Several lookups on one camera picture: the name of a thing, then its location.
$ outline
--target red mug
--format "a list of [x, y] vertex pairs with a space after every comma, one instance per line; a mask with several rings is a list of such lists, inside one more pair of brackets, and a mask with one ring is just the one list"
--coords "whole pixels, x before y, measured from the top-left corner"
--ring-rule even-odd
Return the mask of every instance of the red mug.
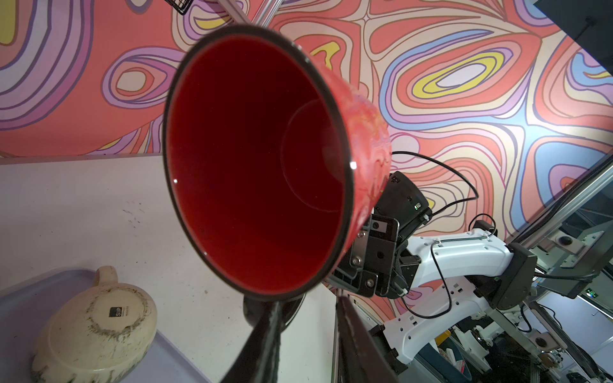
[[303, 294], [334, 269], [391, 160], [371, 102], [293, 42], [244, 25], [205, 36], [181, 62], [163, 152], [192, 245], [261, 300]]

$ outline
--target robotic arm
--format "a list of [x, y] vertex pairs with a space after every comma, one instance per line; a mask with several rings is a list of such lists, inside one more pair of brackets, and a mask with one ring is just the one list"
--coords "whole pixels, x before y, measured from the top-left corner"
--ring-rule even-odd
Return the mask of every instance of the robotic arm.
[[400, 172], [386, 186], [375, 213], [329, 278], [354, 294], [401, 298], [410, 288], [443, 279], [428, 300], [383, 325], [390, 353], [407, 364], [430, 340], [458, 321], [490, 308], [509, 309], [529, 293], [536, 256], [507, 245], [477, 221], [469, 232], [413, 235], [432, 216], [427, 200]]

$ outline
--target wire basket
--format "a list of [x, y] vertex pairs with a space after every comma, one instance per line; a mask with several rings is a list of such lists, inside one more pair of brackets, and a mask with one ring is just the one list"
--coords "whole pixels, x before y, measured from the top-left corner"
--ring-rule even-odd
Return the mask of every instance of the wire basket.
[[180, 14], [184, 15], [188, 11], [189, 6], [194, 0], [166, 0]]

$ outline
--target psychedelic patterned wall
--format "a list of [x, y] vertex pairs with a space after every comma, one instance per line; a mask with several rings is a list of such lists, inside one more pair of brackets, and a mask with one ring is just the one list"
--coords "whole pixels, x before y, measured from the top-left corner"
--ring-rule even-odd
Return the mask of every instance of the psychedelic patterned wall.
[[[261, 0], [238, 3], [252, 18]], [[3, 157], [159, 153], [175, 68], [229, 22], [203, 0], [185, 16], [162, 0], [0, 4]], [[486, 212], [508, 237], [611, 150], [613, 77], [529, 0], [286, 0], [270, 27], [372, 100], [395, 150], [476, 185], [479, 200], [426, 234], [465, 230]], [[246, 75], [248, 63], [236, 73]], [[433, 207], [468, 194], [419, 158], [395, 156], [393, 168]], [[404, 310], [375, 301], [380, 319]]]

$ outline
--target black cable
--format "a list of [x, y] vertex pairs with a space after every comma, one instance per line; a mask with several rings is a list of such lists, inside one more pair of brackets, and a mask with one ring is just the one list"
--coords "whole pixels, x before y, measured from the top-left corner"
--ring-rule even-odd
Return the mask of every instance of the black cable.
[[554, 319], [555, 319], [555, 321], [556, 321], [556, 322], [558, 322], [558, 326], [560, 326], [560, 328], [561, 328], [562, 330], [564, 330], [564, 328], [562, 328], [562, 324], [560, 323], [560, 321], [559, 321], [559, 320], [558, 320], [558, 319], [555, 317], [555, 311], [554, 311], [554, 309], [549, 308], [549, 307], [547, 307], [547, 306], [545, 306], [545, 305], [542, 305], [542, 304], [540, 304], [540, 303], [538, 303], [538, 302], [536, 302], [536, 304], [537, 304], [537, 305], [539, 305], [540, 307], [544, 308], [544, 309], [548, 309], [549, 311], [551, 311], [551, 312], [554, 314]]
[[436, 266], [436, 269], [438, 270], [438, 274], [441, 276], [441, 279], [443, 280], [443, 285], [445, 286], [445, 290], [447, 290], [447, 298], [449, 299], [449, 307], [447, 307], [447, 309], [445, 311], [442, 311], [438, 314], [434, 314], [434, 315], [420, 315], [418, 313], [415, 313], [413, 310], [409, 309], [409, 306], [406, 304], [404, 298], [400, 297], [400, 300], [402, 301], [402, 303], [405, 304], [406, 309], [409, 311], [409, 313], [415, 315], [418, 318], [422, 318], [422, 319], [434, 319], [434, 318], [438, 318], [440, 316], [443, 316], [445, 314], [447, 314], [448, 312], [451, 311], [453, 302], [451, 302], [451, 293], [449, 292], [449, 288], [447, 287], [447, 282], [445, 281], [445, 278], [443, 277], [443, 272], [441, 271], [441, 268], [438, 266], [438, 262], [436, 261], [436, 257], [434, 256], [434, 245], [436, 242], [432, 242], [432, 244], [430, 245], [430, 255], [432, 256], [432, 260], [434, 261], [434, 264]]
[[408, 154], [409, 156], [415, 156], [415, 157], [426, 159], [426, 160], [428, 160], [430, 162], [434, 162], [436, 165], [440, 165], [440, 166], [444, 167], [445, 169], [447, 169], [448, 171], [452, 172], [453, 174], [456, 174], [464, 182], [466, 182], [469, 185], [469, 187], [473, 190], [474, 197], [462, 198], [460, 200], [456, 200], [456, 201], [453, 201], [451, 203], [448, 203], [447, 205], [443, 206], [439, 210], [436, 210], [434, 213], [432, 213], [433, 217], [435, 215], [437, 215], [438, 213], [442, 212], [443, 210], [445, 210], [448, 207], [451, 207], [453, 205], [457, 205], [458, 203], [476, 200], [477, 198], [479, 198], [479, 193], [477, 192], [476, 187], [474, 187], [473, 184], [471, 184], [470, 181], [468, 181], [466, 177], [464, 177], [460, 172], [458, 172], [456, 169], [452, 168], [451, 166], [446, 165], [446, 164], [442, 163], [441, 161], [436, 160], [434, 158], [431, 158], [431, 157], [428, 157], [428, 156], [424, 156], [423, 154], [415, 153], [415, 152], [412, 152], [412, 151], [399, 150], [399, 151], [393, 151], [392, 155], [393, 154]]
[[528, 325], [528, 330], [522, 330], [519, 327], [517, 329], [521, 331], [522, 333], [529, 333], [532, 331], [532, 326], [530, 325], [528, 318], [526, 318], [526, 315], [524, 314], [524, 307], [526, 307], [526, 305], [521, 305], [519, 308], [519, 311], [522, 313], [522, 318], [524, 319], [524, 322], [526, 322], [526, 324]]
[[468, 224], [468, 231], [472, 230], [472, 228], [470, 226], [477, 220], [477, 218], [479, 218], [481, 216], [486, 216], [486, 217], [488, 217], [489, 219], [492, 220], [492, 225], [494, 226], [494, 229], [492, 230], [492, 233], [495, 232], [496, 231], [496, 220], [494, 219], [494, 217], [492, 217], [491, 215], [489, 215], [487, 213], [481, 213], [481, 214], [477, 214], [476, 216], [474, 216], [474, 218]]
[[403, 297], [400, 297], [399, 299], [405, 305], [405, 308], [409, 311], [409, 313], [415, 315], [418, 318], [422, 318], [422, 319], [434, 319], [434, 318], [438, 318], [440, 316], [443, 316], [443, 315], [445, 315], [445, 314], [447, 314], [448, 312], [451, 311], [451, 308], [453, 307], [453, 301], [451, 300], [451, 293], [449, 292], [449, 287], [447, 286], [447, 282], [445, 281], [445, 277], [443, 276], [443, 272], [441, 271], [441, 268], [438, 265], [438, 262], [436, 261], [436, 257], [434, 256], [434, 245], [436, 245], [437, 243], [442, 243], [442, 242], [467, 241], [467, 240], [475, 240], [475, 239], [480, 239], [480, 238], [487, 238], [487, 237], [479, 237], [479, 238], [449, 238], [449, 239], [446, 239], [446, 240], [438, 240], [438, 241], [432, 242], [432, 244], [430, 245], [430, 255], [432, 256], [432, 260], [434, 261], [434, 265], [436, 266], [436, 269], [438, 270], [438, 274], [441, 276], [441, 279], [443, 280], [443, 285], [445, 286], [445, 290], [447, 291], [447, 298], [449, 299], [449, 307], [447, 307], [447, 309], [445, 311], [442, 311], [442, 312], [440, 312], [438, 314], [434, 314], [434, 315], [420, 315], [418, 313], [415, 313], [413, 310], [411, 310], [409, 308], [409, 306], [406, 304], [406, 302], [403, 299]]
[[594, 278], [598, 276], [598, 274], [593, 273], [593, 274], [579, 275], [579, 276], [564, 276], [564, 275], [549, 275], [549, 274], [535, 273], [535, 276], [539, 278], [564, 279], [567, 281], [591, 282]]

